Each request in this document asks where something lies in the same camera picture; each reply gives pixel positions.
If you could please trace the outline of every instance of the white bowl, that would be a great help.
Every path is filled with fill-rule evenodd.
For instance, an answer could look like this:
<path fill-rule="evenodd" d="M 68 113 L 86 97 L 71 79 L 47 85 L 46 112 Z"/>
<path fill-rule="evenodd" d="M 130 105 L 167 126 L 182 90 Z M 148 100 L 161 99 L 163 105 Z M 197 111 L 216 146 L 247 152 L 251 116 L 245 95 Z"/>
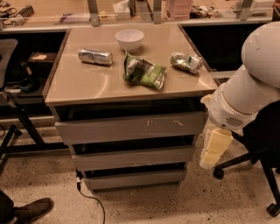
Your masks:
<path fill-rule="evenodd" d="M 119 31 L 115 38 L 122 49 L 133 53 L 141 46 L 144 34 L 139 30 L 128 29 Z"/>

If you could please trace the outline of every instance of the shoe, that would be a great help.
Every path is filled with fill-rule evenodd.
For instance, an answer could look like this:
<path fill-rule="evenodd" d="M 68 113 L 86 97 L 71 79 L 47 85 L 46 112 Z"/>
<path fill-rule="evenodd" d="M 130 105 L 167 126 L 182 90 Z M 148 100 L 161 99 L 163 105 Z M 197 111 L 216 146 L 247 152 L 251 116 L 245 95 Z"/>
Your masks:
<path fill-rule="evenodd" d="M 26 206 L 15 207 L 16 224 L 24 224 L 27 221 L 38 219 L 50 212 L 53 201 L 49 198 L 38 199 Z"/>

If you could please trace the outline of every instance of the drawer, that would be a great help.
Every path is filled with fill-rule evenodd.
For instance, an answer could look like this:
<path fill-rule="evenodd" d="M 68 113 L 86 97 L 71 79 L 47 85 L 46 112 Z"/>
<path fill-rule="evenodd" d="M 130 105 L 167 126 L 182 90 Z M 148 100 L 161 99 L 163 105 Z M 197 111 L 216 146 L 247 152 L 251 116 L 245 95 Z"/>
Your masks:
<path fill-rule="evenodd" d="M 84 182 L 88 190 L 101 190 L 119 187 L 176 183 L 184 180 L 185 176 L 186 170 L 154 171 L 96 178 L 84 178 Z"/>
<path fill-rule="evenodd" d="M 56 122 L 65 144 L 86 144 L 201 133 L 202 111 Z"/>
<path fill-rule="evenodd" d="M 193 147 L 178 146 L 148 150 L 119 150 L 104 153 L 73 155 L 79 171 L 115 169 L 146 165 L 163 165 L 192 160 Z"/>

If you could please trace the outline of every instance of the stack of containers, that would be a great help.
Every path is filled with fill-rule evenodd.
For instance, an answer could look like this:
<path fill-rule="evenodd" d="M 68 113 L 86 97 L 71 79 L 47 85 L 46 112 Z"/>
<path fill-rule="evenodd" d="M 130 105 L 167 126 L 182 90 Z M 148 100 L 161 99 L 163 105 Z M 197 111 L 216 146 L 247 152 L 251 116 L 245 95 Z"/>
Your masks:
<path fill-rule="evenodd" d="M 188 20 L 190 18 L 192 0 L 166 0 L 165 13 L 172 20 Z"/>

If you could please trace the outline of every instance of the speckled floor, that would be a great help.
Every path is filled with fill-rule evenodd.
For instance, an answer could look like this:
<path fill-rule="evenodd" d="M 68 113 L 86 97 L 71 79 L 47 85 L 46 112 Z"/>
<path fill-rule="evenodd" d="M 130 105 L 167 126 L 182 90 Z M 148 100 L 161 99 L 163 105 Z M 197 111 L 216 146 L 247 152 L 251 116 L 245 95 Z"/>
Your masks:
<path fill-rule="evenodd" d="M 39 128 L 46 141 L 60 138 L 54 128 Z M 157 185 L 96 192 L 105 207 L 106 223 L 269 223 L 278 224 L 280 215 L 271 218 L 266 207 L 274 202 L 259 163 L 244 164 L 226 171 L 218 180 L 212 171 L 199 166 L 204 136 L 188 165 L 180 185 Z M 28 141 L 26 134 L 17 143 Z M 244 153 L 233 142 L 221 160 Z M 76 188 L 74 162 L 68 150 L 9 154 L 0 168 L 0 188 L 20 207 L 42 197 L 54 201 L 52 211 L 33 223 L 102 223 L 102 208 L 93 199 L 84 198 Z M 81 190 L 93 194 L 81 183 Z"/>

